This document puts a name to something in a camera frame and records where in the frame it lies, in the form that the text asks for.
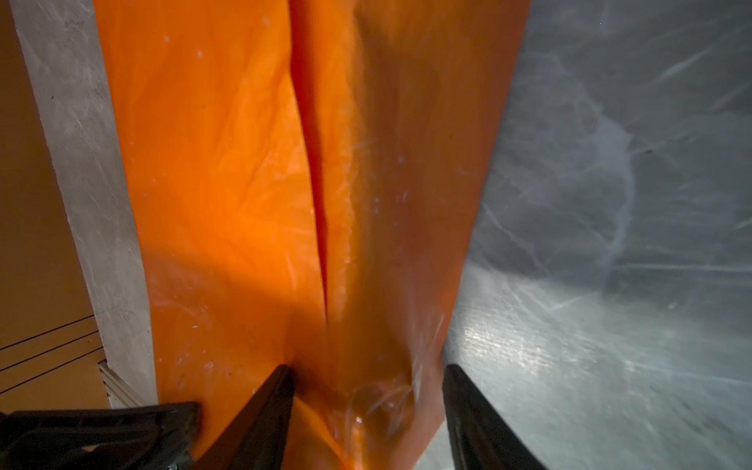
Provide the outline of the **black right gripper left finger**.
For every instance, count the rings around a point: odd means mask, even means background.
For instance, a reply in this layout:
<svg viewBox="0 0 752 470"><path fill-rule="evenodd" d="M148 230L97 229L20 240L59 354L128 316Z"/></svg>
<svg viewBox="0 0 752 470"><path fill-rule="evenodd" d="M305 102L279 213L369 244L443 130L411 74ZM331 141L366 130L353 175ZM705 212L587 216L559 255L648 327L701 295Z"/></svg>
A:
<svg viewBox="0 0 752 470"><path fill-rule="evenodd" d="M277 366L194 467L280 470L294 397L292 368Z"/></svg>

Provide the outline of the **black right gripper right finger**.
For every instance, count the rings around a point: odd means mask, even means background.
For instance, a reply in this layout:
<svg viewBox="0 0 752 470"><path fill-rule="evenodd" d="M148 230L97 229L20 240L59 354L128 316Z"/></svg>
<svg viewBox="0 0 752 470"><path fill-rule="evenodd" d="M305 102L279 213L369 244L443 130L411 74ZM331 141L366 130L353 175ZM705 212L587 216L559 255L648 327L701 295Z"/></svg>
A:
<svg viewBox="0 0 752 470"><path fill-rule="evenodd" d="M459 365L445 367L442 390L456 469L546 469Z"/></svg>

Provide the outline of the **yellow wrapping paper sheet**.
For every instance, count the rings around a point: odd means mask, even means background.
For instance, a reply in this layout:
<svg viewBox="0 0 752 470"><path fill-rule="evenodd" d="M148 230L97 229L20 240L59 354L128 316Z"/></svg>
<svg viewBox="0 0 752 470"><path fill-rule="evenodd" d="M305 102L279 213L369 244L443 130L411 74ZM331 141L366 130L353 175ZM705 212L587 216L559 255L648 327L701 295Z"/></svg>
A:
<svg viewBox="0 0 752 470"><path fill-rule="evenodd" d="M288 469L409 469L530 5L98 1L159 400L203 456L278 365Z"/></svg>

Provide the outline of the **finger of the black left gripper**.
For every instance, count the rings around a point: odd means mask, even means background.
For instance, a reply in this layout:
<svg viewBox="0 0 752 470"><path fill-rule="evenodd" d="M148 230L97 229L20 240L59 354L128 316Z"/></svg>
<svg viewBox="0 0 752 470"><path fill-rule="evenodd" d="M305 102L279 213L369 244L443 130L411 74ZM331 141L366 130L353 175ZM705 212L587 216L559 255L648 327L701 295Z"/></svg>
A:
<svg viewBox="0 0 752 470"><path fill-rule="evenodd" d="M194 443L195 401L1 415L3 469L168 469Z"/></svg>

